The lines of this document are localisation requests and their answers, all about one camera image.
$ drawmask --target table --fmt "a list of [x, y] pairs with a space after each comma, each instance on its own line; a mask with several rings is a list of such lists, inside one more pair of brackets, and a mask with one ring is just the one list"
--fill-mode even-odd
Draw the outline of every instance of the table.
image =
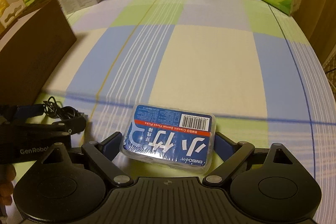
[[[125, 132], [138, 102], [211, 112], [234, 141], [286, 145], [322, 189], [315, 220], [336, 223], [335, 100], [292, 17], [261, 0], [104, 0], [67, 17], [78, 41], [40, 100], [88, 114], [74, 146]], [[192, 175], [115, 163], [132, 176]], [[211, 168], [220, 163], [214, 155]]]

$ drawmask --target wooden panel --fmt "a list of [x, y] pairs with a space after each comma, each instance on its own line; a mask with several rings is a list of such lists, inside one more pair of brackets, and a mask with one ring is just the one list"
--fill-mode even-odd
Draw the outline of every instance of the wooden panel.
[[302, 0], [293, 18], [323, 63], [336, 43], [336, 0]]

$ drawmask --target finger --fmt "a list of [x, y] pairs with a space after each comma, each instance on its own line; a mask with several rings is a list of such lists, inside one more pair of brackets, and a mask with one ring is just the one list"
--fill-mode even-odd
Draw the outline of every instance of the finger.
[[6, 166], [6, 179], [7, 181], [12, 181], [16, 177], [15, 167], [11, 164]]
[[8, 197], [13, 193], [14, 187], [11, 182], [5, 182], [0, 185], [0, 196]]
[[8, 197], [5, 197], [5, 198], [0, 196], [0, 204], [1, 205], [9, 206], [9, 205], [12, 204], [12, 202], [13, 202], [13, 200], [12, 200], [11, 196], [8, 196]]

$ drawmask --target silver bolt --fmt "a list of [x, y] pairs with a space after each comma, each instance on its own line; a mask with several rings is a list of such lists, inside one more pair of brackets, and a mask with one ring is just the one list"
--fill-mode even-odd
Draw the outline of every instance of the silver bolt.
[[222, 178], [217, 175], [211, 175], [211, 176], [207, 176], [205, 180], [209, 183], [215, 184], [215, 183], [220, 183], [222, 181]]
[[114, 180], [116, 183], [118, 183], [118, 184], [124, 184], [124, 183], [129, 182], [131, 179], [130, 179], [130, 177], [128, 177], [128, 176], [125, 176], [125, 175], [119, 175], [119, 176], [114, 177], [113, 180]]

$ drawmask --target clear plastic case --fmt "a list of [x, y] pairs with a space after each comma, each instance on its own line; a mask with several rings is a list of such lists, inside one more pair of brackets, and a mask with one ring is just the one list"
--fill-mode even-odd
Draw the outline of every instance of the clear plastic case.
[[121, 152], [135, 160], [205, 173], [215, 130], [212, 114], [139, 104], [132, 111]]

